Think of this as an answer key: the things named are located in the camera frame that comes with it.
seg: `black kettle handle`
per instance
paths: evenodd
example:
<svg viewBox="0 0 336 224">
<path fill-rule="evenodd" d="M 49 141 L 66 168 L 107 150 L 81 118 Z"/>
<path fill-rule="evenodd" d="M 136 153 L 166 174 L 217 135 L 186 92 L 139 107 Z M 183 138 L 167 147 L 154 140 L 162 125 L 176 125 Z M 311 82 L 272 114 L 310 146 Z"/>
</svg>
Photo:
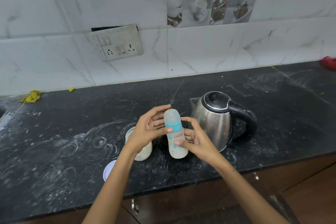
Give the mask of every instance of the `black kettle handle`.
<svg viewBox="0 0 336 224">
<path fill-rule="evenodd" d="M 232 100 L 229 101 L 228 108 L 231 115 L 232 129 L 230 135 L 231 140 L 229 141 L 227 147 L 233 147 L 236 146 L 238 143 L 250 140 L 254 136 L 254 134 L 257 132 L 257 117 L 252 111 L 238 103 L 233 102 Z M 246 126 L 244 133 L 236 138 L 233 138 L 232 136 L 236 124 L 236 119 L 244 121 L 246 123 Z"/>
</svg>

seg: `kettle lid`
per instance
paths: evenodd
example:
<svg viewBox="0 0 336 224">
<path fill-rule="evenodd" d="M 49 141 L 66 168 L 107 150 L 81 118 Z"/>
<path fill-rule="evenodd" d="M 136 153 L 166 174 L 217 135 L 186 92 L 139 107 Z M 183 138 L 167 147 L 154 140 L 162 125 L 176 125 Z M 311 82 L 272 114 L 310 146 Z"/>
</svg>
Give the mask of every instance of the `kettle lid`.
<svg viewBox="0 0 336 224">
<path fill-rule="evenodd" d="M 210 91 L 204 94 L 202 103 L 204 107 L 213 112 L 225 112 L 229 108 L 230 97 L 219 91 Z"/>
</svg>

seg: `cabinet handle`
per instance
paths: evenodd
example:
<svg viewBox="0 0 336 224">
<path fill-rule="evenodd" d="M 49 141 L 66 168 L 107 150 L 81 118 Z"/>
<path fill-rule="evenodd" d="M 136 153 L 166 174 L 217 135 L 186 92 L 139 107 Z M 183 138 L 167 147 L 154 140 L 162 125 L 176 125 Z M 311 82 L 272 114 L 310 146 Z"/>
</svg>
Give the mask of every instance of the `cabinet handle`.
<svg viewBox="0 0 336 224">
<path fill-rule="evenodd" d="M 256 172 L 253 172 L 253 175 L 254 175 L 254 178 L 258 181 L 258 180 L 259 180 L 259 177 L 258 177 L 257 173 L 256 173 Z"/>
<path fill-rule="evenodd" d="M 134 198 L 132 198 L 132 210 L 135 211 L 137 214 L 139 213 L 139 205 L 134 200 Z"/>
</svg>

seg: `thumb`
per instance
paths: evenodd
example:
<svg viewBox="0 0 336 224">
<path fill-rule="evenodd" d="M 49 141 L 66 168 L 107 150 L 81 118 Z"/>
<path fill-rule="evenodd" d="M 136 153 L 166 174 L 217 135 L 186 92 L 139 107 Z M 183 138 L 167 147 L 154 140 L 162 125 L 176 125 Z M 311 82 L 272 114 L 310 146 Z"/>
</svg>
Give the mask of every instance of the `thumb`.
<svg viewBox="0 0 336 224">
<path fill-rule="evenodd" d="M 152 131 L 154 137 L 163 136 L 163 135 L 166 135 L 166 134 L 171 133 L 171 132 L 173 132 L 173 129 L 172 128 L 166 128 L 166 127 L 156 129 L 156 130 Z"/>
<path fill-rule="evenodd" d="M 176 141 L 174 142 L 174 145 L 176 145 L 176 146 L 180 146 L 180 147 L 182 147 L 182 148 L 184 148 L 184 149 L 188 149 L 188 150 L 190 150 L 191 152 L 193 151 L 194 146 L 195 146 L 195 145 L 193 145 L 192 143 L 189 143 L 189 142 L 184 141 L 184 140 L 176 140 Z"/>
</svg>

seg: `yellow cloth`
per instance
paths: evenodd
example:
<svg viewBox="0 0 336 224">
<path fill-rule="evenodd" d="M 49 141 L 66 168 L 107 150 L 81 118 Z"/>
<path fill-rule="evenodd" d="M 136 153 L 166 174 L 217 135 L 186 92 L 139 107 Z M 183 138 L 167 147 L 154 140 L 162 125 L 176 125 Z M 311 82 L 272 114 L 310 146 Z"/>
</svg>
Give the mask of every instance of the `yellow cloth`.
<svg viewBox="0 0 336 224">
<path fill-rule="evenodd" d="M 39 92 L 38 90 L 32 90 L 28 96 L 21 99 L 21 102 L 35 103 L 40 98 L 41 92 Z"/>
</svg>

